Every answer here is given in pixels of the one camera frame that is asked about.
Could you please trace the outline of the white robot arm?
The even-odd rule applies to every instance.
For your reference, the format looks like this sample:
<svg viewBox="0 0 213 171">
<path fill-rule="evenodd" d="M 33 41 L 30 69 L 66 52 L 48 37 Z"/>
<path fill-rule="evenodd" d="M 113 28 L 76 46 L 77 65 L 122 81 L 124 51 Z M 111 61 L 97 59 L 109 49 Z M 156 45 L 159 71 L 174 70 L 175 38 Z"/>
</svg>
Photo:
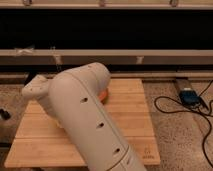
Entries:
<svg viewBox="0 0 213 171">
<path fill-rule="evenodd" d="M 99 100 L 109 82 L 109 70 L 95 62 L 52 79 L 37 75 L 22 95 L 59 121 L 90 171 L 147 171 Z"/>
</svg>

